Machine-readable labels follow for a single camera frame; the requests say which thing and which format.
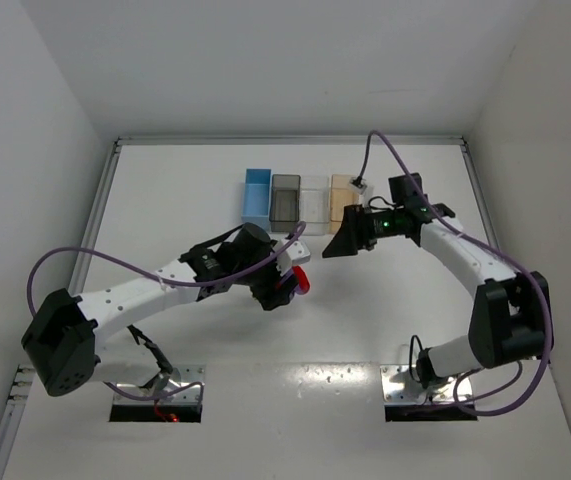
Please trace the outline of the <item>red lego brick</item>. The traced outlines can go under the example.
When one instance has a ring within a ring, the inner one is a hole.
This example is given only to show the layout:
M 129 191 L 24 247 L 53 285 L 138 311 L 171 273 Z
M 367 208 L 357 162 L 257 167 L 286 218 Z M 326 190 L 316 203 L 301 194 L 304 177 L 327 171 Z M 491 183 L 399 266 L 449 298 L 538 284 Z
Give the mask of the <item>red lego brick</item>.
M 292 271 L 297 281 L 296 294 L 306 295 L 310 290 L 310 282 L 304 269 L 300 266 L 294 266 Z

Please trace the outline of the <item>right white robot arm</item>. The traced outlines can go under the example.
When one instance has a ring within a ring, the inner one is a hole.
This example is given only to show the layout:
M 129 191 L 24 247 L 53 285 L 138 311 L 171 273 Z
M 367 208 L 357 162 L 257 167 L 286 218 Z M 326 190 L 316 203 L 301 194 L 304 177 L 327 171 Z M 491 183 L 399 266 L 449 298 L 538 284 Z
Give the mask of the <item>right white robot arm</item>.
M 422 178 L 413 173 L 389 180 L 393 204 L 375 210 L 348 205 L 322 255 L 355 256 L 383 238 L 404 236 L 437 258 L 471 295 L 473 308 L 465 335 L 423 349 L 415 375 L 423 388 L 477 369 L 493 369 L 544 351 L 545 323 L 535 291 L 549 291 L 537 272 L 525 277 L 505 261 L 461 235 L 462 226 L 443 203 L 426 206 Z

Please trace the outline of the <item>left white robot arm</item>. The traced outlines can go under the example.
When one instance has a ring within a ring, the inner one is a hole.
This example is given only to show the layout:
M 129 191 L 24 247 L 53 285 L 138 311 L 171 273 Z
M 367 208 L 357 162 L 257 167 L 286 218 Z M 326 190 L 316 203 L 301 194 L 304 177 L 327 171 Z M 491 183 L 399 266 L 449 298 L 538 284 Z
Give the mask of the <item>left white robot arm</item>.
M 158 344 L 137 326 L 173 307 L 202 302 L 235 285 L 249 289 L 265 311 L 288 305 L 307 286 L 301 264 L 310 252 L 298 222 L 276 240 L 254 223 L 244 223 L 198 243 L 155 271 L 146 271 L 105 253 L 92 254 L 137 273 L 137 278 L 94 292 L 51 292 L 31 305 L 32 321 L 21 339 L 51 397 L 67 395 L 98 381 L 113 392 L 121 383 L 139 388 L 129 399 L 165 400 L 184 392 L 170 384 L 175 372 Z

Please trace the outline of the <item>orange transparent bin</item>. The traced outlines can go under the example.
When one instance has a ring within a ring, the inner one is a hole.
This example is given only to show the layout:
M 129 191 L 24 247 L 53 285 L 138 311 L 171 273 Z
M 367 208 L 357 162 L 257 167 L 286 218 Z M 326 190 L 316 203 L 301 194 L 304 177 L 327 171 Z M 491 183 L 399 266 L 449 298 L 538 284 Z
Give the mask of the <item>orange transparent bin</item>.
M 330 185 L 330 224 L 329 231 L 332 234 L 338 232 L 344 216 L 344 208 L 357 204 L 359 194 L 350 186 L 349 175 L 333 174 Z

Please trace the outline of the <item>clear transparent bin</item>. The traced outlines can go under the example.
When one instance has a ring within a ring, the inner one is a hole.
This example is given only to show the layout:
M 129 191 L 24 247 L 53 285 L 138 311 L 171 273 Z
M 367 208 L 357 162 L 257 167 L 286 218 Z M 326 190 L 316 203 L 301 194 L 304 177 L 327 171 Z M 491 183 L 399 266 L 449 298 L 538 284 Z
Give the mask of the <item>clear transparent bin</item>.
M 328 176 L 302 176 L 299 219 L 306 223 L 305 235 L 322 236 L 329 231 Z

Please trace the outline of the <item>grey transparent bin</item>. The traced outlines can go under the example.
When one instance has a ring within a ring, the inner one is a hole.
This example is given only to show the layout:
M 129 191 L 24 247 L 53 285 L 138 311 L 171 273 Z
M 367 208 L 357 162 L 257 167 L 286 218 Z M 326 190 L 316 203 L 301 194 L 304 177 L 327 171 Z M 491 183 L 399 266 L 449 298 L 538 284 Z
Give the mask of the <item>grey transparent bin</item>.
M 274 233 L 290 232 L 299 221 L 299 175 L 274 174 L 271 184 L 269 221 Z

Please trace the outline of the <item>blue plastic bin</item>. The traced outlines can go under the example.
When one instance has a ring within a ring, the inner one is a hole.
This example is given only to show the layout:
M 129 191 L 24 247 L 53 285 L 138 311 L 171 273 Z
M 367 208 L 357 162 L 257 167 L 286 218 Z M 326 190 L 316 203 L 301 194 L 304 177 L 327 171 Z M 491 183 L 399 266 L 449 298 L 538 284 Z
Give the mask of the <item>blue plastic bin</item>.
M 270 194 L 272 172 L 270 169 L 248 168 L 245 174 L 241 220 L 270 231 Z

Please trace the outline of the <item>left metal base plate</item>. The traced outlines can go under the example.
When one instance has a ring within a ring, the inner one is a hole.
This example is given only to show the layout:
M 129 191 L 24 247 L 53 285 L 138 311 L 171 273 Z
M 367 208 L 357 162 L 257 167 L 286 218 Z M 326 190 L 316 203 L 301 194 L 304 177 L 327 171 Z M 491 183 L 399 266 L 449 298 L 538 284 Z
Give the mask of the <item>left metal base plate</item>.
M 143 387 L 116 383 L 109 385 L 116 404 L 200 407 L 204 396 L 205 366 L 183 365 L 171 373 L 160 373 Z

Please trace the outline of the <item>metal base plate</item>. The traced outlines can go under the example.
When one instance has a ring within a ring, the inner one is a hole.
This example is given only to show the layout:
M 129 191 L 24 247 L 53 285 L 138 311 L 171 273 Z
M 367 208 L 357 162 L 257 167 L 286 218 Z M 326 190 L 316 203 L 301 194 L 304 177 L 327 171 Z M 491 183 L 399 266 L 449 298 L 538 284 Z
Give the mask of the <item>metal base plate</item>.
M 204 396 L 205 366 L 183 365 L 171 373 L 160 373 L 143 387 L 116 383 L 109 385 L 116 404 L 200 407 Z
M 455 402 L 455 377 L 424 389 L 411 377 L 407 365 L 382 364 L 380 375 L 385 407 L 440 406 Z

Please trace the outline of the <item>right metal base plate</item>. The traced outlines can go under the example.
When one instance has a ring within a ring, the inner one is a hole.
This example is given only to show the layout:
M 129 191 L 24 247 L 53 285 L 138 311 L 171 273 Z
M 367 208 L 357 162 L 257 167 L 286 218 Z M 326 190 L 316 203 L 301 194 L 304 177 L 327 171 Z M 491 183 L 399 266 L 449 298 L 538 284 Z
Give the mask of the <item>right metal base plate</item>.
M 407 365 L 382 364 L 380 375 L 385 407 L 440 406 L 455 402 L 455 377 L 424 389 L 411 377 Z

